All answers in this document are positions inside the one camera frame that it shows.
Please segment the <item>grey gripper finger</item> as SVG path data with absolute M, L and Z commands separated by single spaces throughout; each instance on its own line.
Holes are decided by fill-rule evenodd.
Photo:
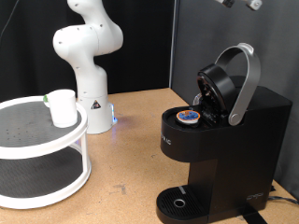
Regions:
M 262 0 L 246 0 L 246 2 L 247 6 L 254 11 L 258 10 L 263 4 Z
M 225 7 L 232 7 L 232 5 L 235 3 L 235 0 L 215 0 L 222 4 Z

